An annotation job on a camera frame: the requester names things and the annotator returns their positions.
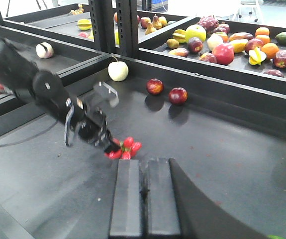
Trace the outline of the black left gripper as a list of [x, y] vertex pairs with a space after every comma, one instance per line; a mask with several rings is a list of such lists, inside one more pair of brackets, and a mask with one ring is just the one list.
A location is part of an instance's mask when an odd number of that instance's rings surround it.
[[[106, 101], [114, 108], [119, 103], [118, 92], [105, 82], [94, 85], [94, 95], [99, 97], [99, 102]], [[70, 141], [70, 132], [73, 139], [77, 136], [95, 146], [102, 146], [104, 153], [117, 152], [121, 149], [120, 141], [111, 136], [107, 129], [106, 115], [96, 104], [88, 104], [79, 98], [68, 98], [66, 107], [69, 109], [64, 123], [64, 142], [67, 147], [73, 146]]]

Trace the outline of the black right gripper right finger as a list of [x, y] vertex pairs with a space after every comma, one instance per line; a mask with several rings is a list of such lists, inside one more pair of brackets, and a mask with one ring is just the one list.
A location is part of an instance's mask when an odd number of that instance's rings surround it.
[[264, 239], [203, 193], [174, 159], [151, 159], [145, 171], [146, 238]]

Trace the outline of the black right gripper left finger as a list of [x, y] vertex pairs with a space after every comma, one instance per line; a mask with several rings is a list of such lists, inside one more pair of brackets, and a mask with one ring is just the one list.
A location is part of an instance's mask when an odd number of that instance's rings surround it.
[[119, 160], [111, 214], [111, 238], [140, 238], [143, 235], [139, 163]]

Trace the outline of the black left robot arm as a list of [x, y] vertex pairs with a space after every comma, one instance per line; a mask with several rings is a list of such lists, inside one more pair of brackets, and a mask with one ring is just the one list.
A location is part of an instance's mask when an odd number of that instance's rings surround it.
[[87, 103], [66, 90], [58, 75], [40, 70], [3, 38], [0, 38], [0, 84], [9, 93], [24, 102], [34, 102], [64, 124], [67, 147], [72, 146], [69, 134], [73, 132], [74, 136], [87, 143], [101, 147], [105, 153], [120, 150], [100, 108], [92, 110]]

